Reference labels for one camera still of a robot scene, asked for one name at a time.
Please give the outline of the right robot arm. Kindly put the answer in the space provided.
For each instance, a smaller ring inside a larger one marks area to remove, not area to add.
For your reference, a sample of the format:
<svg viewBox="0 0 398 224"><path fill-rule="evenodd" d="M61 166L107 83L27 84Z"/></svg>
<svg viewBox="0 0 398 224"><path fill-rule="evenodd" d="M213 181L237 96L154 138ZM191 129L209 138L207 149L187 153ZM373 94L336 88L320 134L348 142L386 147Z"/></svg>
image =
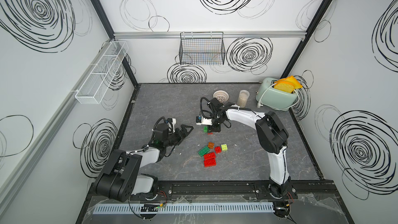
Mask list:
<svg viewBox="0 0 398 224"><path fill-rule="evenodd" d="M196 124L203 125L208 132L220 132L221 126L232 126L231 121L247 125L257 132L260 146L267 152L270 174L268 190L275 199L288 195L291 177L287 167L286 151L289 134L273 111L255 112L231 102L221 103L217 98L200 99L200 113Z"/></svg>

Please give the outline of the lime yellow lego brick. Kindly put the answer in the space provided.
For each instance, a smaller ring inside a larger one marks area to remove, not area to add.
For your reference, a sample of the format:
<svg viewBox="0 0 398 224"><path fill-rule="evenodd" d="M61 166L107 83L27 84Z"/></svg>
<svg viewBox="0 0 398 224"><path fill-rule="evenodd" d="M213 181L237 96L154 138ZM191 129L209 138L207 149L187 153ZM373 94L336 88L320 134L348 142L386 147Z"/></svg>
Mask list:
<svg viewBox="0 0 398 224"><path fill-rule="evenodd" d="M222 144L222 145L221 145L221 150L222 150L222 151L227 151L227 150L228 150L227 144Z"/></svg>

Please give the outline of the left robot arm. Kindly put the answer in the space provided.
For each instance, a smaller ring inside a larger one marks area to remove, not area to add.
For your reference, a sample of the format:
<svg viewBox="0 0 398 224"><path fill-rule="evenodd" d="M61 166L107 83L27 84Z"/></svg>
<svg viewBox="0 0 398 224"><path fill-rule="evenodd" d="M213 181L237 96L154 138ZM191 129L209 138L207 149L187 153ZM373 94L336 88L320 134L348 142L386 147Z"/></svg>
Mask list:
<svg viewBox="0 0 398 224"><path fill-rule="evenodd" d="M155 199L159 194L158 178L141 174L140 169L169 157L167 148L171 147L174 151L193 129L193 126L185 124L176 127L175 118L159 118L148 144L133 151L112 151L93 184L94 192L119 202L129 200L131 195Z"/></svg>

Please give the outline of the red long lego brick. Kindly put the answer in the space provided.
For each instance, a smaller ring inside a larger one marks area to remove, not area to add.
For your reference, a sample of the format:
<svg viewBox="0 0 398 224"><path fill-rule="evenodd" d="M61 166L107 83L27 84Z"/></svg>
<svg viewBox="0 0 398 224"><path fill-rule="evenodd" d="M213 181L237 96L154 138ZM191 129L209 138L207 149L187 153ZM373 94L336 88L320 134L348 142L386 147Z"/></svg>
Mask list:
<svg viewBox="0 0 398 224"><path fill-rule="evenodd" d="M215 154L215 152L210 152L210 153L205 154L203 156L203 158L204 158L205 161L206 160L210 160L210 159L214 159L214 158L216 158L216 154Z"/></svg>

